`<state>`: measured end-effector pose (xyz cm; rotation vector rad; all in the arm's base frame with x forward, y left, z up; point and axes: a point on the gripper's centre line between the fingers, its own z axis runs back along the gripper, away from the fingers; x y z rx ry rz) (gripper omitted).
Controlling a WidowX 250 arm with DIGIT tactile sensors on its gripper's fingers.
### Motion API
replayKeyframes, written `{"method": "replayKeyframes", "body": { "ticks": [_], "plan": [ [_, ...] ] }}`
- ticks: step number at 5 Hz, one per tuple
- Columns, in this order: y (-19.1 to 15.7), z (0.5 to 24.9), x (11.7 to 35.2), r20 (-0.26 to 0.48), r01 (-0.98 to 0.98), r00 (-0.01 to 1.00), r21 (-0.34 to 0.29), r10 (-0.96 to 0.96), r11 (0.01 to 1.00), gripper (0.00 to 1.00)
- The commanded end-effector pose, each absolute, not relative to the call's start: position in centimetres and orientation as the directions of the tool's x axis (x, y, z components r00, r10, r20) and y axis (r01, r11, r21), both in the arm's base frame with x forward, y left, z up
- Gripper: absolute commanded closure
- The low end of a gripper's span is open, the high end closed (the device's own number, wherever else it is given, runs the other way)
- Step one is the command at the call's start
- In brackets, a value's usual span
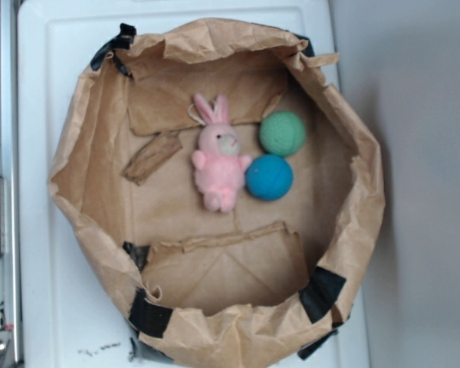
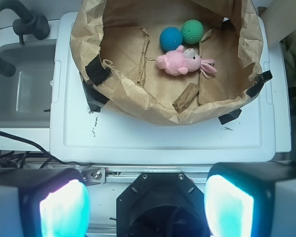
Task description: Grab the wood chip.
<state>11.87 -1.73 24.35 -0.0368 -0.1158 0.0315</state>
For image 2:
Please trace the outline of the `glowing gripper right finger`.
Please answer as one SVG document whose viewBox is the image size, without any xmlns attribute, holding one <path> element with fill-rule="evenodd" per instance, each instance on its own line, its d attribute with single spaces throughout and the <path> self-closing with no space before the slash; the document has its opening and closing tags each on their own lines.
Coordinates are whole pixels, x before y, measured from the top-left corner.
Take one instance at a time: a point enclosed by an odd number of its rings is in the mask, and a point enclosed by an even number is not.
<svg viewBox="0 0 296 237">
<path fill-rule="evenodd" d="M 296 161 L 216 163 L 204 206 L 215 237 L 296 237 Z"/>
</svg>

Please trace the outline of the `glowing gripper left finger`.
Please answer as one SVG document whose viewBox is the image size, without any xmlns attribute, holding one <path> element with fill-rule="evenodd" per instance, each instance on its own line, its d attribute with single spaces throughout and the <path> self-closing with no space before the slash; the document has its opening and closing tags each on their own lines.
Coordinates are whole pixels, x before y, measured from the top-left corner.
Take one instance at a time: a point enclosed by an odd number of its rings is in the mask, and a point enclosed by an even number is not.
<svg viewBox="0 0 296 237">
<path fill-rule="evenodd" d="M 0 168 L 0 237 L 84 237 L 90 194 L 74 168 Z"/>
</svg>

